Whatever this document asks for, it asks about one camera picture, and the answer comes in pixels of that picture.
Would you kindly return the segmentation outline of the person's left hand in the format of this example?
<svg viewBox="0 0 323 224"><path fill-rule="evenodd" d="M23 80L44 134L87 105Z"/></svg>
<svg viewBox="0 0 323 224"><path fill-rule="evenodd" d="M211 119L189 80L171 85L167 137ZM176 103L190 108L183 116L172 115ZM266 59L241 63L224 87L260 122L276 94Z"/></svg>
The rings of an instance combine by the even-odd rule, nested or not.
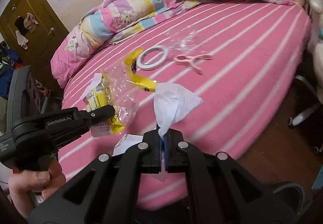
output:
<svg viewBox="0 0 323 224"><path fill-rule="evenodd" d="M17 211L24 218L34 209L29 193L41 191L44 199L49 198L66 183L60 163L52 159L47 171L21 171L9 178L9 192Z"/></svg>

